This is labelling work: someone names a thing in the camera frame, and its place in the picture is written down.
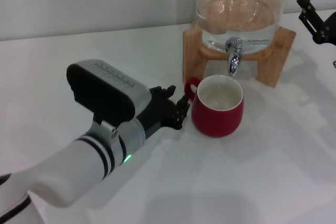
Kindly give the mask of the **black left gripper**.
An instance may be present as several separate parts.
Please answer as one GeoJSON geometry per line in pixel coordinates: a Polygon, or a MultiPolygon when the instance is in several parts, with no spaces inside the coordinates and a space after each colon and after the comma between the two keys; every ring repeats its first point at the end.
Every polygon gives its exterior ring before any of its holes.
{"type": "Polygon", "coordinates": [[[190,108],[189,95],[184,94],[177,104],[170,100],[174,95],[176,86],[171,85],[167,89],[161,87],[151,88],[152,99],[149,105],[136,118],[148,139],[162,127],[170,127],[180,130],[190,108]]]}

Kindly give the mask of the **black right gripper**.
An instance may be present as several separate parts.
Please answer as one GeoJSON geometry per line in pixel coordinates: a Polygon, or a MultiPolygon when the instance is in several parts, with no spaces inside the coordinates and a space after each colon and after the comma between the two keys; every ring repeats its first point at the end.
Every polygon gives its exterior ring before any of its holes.
{"type": "Polygon", "coordinates": [[[310,0],[297,0],[302,11],[299,19],[312,35],[314,42],[335,45],[335,12],[323,20],[316,12],[310,0]]]}

